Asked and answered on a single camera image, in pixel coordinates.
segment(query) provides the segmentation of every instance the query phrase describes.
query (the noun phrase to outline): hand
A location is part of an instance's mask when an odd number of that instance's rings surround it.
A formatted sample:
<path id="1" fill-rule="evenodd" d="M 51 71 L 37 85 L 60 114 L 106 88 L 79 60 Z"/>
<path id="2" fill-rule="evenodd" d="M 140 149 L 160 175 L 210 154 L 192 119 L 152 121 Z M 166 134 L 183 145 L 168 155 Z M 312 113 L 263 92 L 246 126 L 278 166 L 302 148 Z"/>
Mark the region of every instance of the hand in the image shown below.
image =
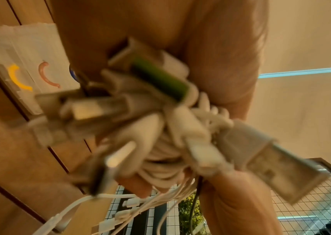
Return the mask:
<path id="1" fill-rule="evenodd" d="M 250 173 L 232 171 L 209 178 L 199 200 L 213 235 L 282 234 L 270 189 Z"/>
<path id="2" fill-rule="evenodd" d="M 51 3 L 74 70 L 99 79 L 108 57 L 130 35 L 184 61 L 189 79 L 213 104 L 225 107 L 231 118 L 246 118 L 266 39 L 267 0 Z M 138 175 L 117 181 L 139 197 L 151 193 Z"/>

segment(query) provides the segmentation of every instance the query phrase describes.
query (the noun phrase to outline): red curved mark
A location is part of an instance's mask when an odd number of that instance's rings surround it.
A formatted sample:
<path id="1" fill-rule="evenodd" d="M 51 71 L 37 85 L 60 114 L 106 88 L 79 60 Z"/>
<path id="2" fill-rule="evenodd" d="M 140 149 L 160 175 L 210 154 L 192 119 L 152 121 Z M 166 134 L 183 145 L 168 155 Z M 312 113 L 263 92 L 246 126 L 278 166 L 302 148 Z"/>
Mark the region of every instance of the red curved mark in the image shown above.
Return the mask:
<path id="1" fill-rule="evenodd" d="M 60 84 L 51 82 L 44 74 L 44 67 L 48 66 L 49 63 L 44 61 L 41 64 L 39 64 L 39 74 L 41 76 L 41 79 L 43 79 L 46 83 L 48 83 L 51 86 L 56 86 L 58 88 L 61 88 Z"/>

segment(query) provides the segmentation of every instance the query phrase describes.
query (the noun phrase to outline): yellow curved mark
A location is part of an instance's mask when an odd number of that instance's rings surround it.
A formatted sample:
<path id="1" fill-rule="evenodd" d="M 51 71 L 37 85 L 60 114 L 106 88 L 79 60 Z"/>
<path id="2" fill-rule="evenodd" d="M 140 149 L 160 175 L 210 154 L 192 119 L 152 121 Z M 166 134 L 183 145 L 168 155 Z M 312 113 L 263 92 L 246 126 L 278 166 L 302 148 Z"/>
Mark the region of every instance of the yellow curved mark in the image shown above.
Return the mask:
<path id="1" fill-rule="evenodd" d="M 19 70 L 19 67 L 16 64 L 13 64 L 11 66 L 8 67 L 8 74 L 10 76 L 10 79 L 17 85 L 19 86 L 19 88 L 24 89 L 24 90 L 29 90 L 29 91 L 33 91 L 33 88 L 31 86 L 26 86 L 22 83 L 20 83 L 17 79 L 17 77 L 15 76 L 15 71 Z"/>

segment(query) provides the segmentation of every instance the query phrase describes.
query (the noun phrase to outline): green plant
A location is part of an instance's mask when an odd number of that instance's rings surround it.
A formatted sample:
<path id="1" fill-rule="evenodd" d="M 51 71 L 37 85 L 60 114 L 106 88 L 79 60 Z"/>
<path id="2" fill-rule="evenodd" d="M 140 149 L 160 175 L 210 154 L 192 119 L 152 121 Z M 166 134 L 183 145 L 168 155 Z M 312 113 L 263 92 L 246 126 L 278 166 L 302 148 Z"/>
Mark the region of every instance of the green plant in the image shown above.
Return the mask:
<path id="1" fill-rule="evenodd" d="M 188 196 L 185 200 L 179 203 L 179 220 L 180 220 L 180 235 L 189 235 L 190 234 L 190 224 L 189 224 L 189 217 L 190 211 L 192 207 L 192 202 L 194 200 L 195 194 Z M 192 217 L 192 225 L 195 228 L 200 223 L 204 223 L 203 215 L 200 212 L 200 202 L 199 200 L 196 201 L 194 215 Z M 204 234 L 204 228 L 200 230 L 197 234 L 201 235 Z"/>

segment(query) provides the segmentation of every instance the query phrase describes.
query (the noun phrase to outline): black cable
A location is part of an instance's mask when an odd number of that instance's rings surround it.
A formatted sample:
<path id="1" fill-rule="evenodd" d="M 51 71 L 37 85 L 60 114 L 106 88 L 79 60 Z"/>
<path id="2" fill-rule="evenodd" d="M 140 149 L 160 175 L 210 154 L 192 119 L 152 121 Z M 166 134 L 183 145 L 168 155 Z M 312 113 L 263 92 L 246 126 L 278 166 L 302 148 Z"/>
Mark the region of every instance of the black cable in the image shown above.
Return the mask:
<path id="1" fill-rule="evenodd" d="M 194 215 L 196 201 L 199 198 L 202 183 L 203 183 L 203 177 L 199 176 L 199 178 L 197 180 L 197 185 L 196 185 L 196 193 L 195 193 L 194 200 L 192 201 L 191 210 L 190 210 L 190 217 L 189 217 L 189 225 L 190 225 L 189 229 L 190 229 L 190 234 L 191 235 L 192 235 L 192 231 L 194 230 L 193 227 L 192 227 L 192 216 Z"/>

